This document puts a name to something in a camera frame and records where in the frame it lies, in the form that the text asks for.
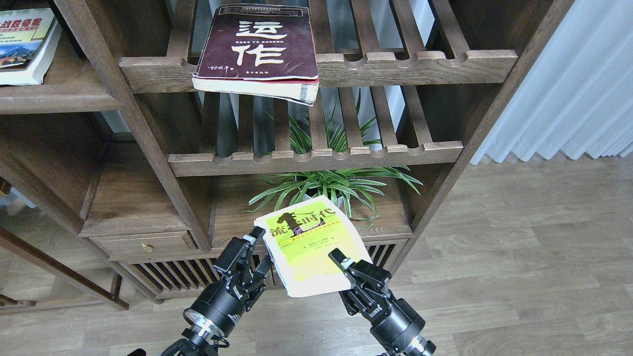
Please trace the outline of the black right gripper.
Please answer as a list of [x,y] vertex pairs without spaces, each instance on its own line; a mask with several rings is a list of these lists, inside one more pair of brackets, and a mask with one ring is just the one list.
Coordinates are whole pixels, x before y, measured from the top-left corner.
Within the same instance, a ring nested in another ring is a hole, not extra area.
[[[427,340],[421,331],[425,320],[402,298],[391,297],[391,273],[370,262],[354,262],[338,248],[328,253],[330,259],[350,281],[351,288],[371,291],[340,291],[348,314],[361,313],[370,320],[370,332],[386,350],[386,354],[426,354]],[[390,297],[378,302],[378,295]]]

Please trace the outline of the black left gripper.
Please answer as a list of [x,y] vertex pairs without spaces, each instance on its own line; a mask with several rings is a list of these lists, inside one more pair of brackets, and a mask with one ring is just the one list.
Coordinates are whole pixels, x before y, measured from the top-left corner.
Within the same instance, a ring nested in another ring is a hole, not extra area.
[[221,282],[210,284],[192,306],[183,311],[188,324],[199,326],[204,331],[221,337],[231,334],[240,318],[250,311],[266,289],[266,275],[273,266],[269,255],[262,259],[253,275],[249,274],[253,250],[265,236],[265,232],[264,228],[256,226],[242,238],[233,237],[213,266],[222,277],[251,277],[246,289],[235,297],[231,291],[238,291],[237,286],[227,289]]

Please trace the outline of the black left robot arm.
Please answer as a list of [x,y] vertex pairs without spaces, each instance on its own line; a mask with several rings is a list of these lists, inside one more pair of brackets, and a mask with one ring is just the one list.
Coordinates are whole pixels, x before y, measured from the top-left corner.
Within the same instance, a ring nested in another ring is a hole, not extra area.
[[208,284],[183,311],[190,327],[183,331],[183,338],[161,353],[163,356],[217,356],[219,349],[229,347],[226,337],[266,289],[264,280],[272,267],[271,258],[264,257],[251,271],[253,250],[265,232],[256,226],[242,238],[231,239],[214,266],[221,279]]

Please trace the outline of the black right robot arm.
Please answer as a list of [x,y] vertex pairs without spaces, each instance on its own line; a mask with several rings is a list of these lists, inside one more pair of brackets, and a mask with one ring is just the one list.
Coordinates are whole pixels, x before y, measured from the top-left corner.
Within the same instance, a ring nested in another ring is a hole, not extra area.
[[394,298],[388,287],[392,275],[380,266],[361,260],[354,262],[338,248],[329,257],[344,272],[351,288],[341,291],[350,315],[360,312],[371,323],[371,334],[389,356],[431,356],[434,343],[423,338],[425,320],[402,298]]

